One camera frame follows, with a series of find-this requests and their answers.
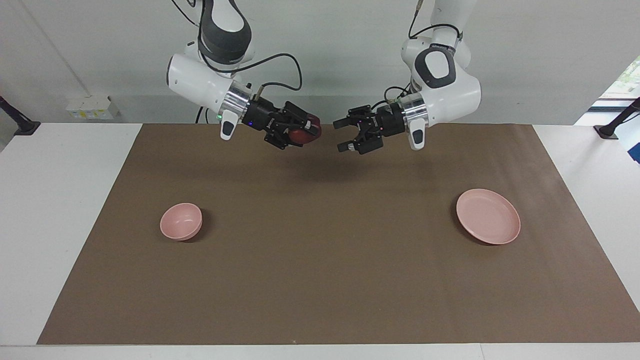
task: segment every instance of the white robotic arm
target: white robotic arm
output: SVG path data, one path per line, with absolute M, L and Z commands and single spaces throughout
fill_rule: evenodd
M 319 137 L 317 117 L 288 101 L 276 108 L 260 97 L 260 90 L 252 96 L 251 86 L 236 79 L 241 64 L 254 54 L 251 27 L 236 2 L 197 0 L 193 6 L 200 12 L 198 39 L 187 45 L 184 54 L 172 56 L 166 74 L 169 88 L 217 114 L 224 140 L 231 139 L 240 123 L 265 130 L 265 141 L 280 149 L 301 147 Z
M 431 16 L 433 37 L 410 37 L 402 58 L 411 70 L 410 94 L 372 112 L 370 106 L 349 110 L 333 126 L 353 125 L 358 136 L 338 145 L 360 154 L 383 146 L 382 137 L 407 132 L 413 150 L 425 144 L 425 128 L 474 112 L 481 99 L 480 83 L 467 74 L 470 51 L 461 41 L 476 0 L 436 0 Z

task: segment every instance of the white table surface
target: white table surface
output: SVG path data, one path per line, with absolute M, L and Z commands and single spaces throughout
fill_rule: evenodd
M 139 130 L 42 124 L 0 152 L 0 359 L 640 359 L 640 343 L 35 346 Z M 637 307 L 640 167 L 590 127 L 535 130 Z

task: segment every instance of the brown mat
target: brown mat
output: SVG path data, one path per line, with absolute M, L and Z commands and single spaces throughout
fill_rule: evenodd
M 531 126 L 441 124 L 339 154 L 241 128 L 144 125 L 39 344 L 640 341 L 640 314 Z M 454 218 L 469 188 L 518 209 L 513 243 Z M 163 211 L 205 214 L 189 243 Z

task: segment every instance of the window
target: window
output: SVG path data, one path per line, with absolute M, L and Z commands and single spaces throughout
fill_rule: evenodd
M 640 56 L 620 75 L 600 97 L 609 99 L 635 99 L 640 96 Z

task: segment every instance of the pink plate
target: pink plate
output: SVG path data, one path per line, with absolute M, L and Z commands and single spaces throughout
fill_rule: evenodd
M 511 203 L 486 189 L 471 189 L 456 205 L 460 223 L 478 240 L 494 245 L 510 243 L 520 234 L 520 217 Z
M 202 212 L 184 202 L 172 206 L 160 219 L 160 231 L 169 239 L 184 241 L 194 237 L 202 227 Z

